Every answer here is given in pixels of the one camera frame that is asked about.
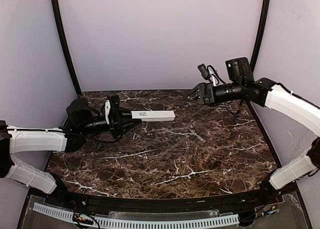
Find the white remote control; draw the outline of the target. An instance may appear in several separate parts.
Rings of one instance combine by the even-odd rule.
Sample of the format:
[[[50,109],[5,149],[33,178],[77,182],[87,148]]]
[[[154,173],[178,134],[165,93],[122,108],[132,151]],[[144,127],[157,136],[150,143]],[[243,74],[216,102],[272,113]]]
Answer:
[[[176,115],[173,110],[135,110],[131,111],[131,117],[142,122],[167,122],[173,121]]]

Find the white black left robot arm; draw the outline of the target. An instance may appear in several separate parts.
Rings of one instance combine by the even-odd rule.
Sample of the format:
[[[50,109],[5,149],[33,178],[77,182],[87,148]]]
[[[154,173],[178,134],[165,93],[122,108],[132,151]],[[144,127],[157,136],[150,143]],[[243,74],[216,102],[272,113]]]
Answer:
[[[41,171],[18,159],[20,152],[52,151],[76,152],[87,141],[105,143],[97,136],[110,132],[112,143],[140,124],[129,109],[120,106],[118,96],[108,97],[100,110],[91,106],[86,98],[75,99],[67,108],[64,126],[49,129],[19,128],[0,122],[0,177],[12,179],[45,194],[61,195],[67,191],[63,181],[55,174]]]

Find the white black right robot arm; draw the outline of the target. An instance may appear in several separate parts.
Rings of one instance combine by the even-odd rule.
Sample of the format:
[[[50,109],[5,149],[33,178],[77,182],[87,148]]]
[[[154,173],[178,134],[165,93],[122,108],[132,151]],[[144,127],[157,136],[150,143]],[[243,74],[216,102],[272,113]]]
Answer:
[[[234,100],[246,100],[278,112],[311,131],[316,139],[311,148],[286,165],[276,169],[260,185],[265,194],[280,191],[287,184],[320,170],[320,107],[269,78],[254,79],[246,57],[225,62],[230,83],[220,81],[211,65],[198,65],[206,82],[199,83],[184,96],[184,101],[202,106],[216,106]]]

